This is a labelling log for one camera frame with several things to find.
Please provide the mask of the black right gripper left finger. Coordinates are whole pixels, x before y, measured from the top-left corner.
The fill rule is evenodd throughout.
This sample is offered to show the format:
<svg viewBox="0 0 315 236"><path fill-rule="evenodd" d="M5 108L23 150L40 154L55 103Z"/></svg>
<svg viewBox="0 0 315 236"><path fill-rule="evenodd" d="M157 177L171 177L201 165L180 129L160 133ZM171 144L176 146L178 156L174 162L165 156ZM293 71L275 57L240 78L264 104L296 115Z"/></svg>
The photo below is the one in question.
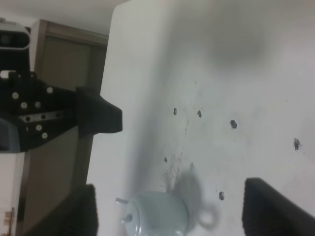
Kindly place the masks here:
<svg viewBox="0 0 315 236"><path fill-rule="evenodd" d="M95 187L86 184L72 191L25 236L95 236L98 216Z"/></svg>

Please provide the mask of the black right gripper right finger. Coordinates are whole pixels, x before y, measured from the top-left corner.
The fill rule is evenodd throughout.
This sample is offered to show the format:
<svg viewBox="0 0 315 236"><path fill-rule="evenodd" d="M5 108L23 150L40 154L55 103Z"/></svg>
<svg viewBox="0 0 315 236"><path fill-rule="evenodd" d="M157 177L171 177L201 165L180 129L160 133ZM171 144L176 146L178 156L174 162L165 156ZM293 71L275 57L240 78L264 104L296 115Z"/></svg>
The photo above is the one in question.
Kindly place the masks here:
<svg viewBox="0 0 315 236"><path fill-rule="evenodd" d="M260 178L245 181L242 224L247 236L315 234L315 218Z"/></svg>

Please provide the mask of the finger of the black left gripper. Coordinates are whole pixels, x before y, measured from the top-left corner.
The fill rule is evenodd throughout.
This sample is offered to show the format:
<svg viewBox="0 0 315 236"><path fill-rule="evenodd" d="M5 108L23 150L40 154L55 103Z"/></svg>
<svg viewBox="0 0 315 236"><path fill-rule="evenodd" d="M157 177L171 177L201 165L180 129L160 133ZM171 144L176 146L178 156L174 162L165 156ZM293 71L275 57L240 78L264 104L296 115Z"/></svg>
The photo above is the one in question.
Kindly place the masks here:
<svg viewBox="0 0 315 236"><path fill-rule="evenodd" d="M80 135L118 133L123 130L123 112L88 87L76 89L76 119Z"/></svg>

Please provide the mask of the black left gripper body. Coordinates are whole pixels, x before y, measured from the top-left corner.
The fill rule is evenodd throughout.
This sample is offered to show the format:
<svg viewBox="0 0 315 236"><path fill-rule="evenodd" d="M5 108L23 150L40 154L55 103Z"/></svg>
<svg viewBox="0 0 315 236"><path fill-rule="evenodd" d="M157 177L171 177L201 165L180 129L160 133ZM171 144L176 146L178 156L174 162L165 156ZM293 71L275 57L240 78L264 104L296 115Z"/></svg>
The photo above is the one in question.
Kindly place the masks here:
<svg viewBox="0 0 315 236"><path fill-rule="evenodd" d="M76 93L53 87L34 72L0 79L0 150L26 152L77 125Z"/></svg>

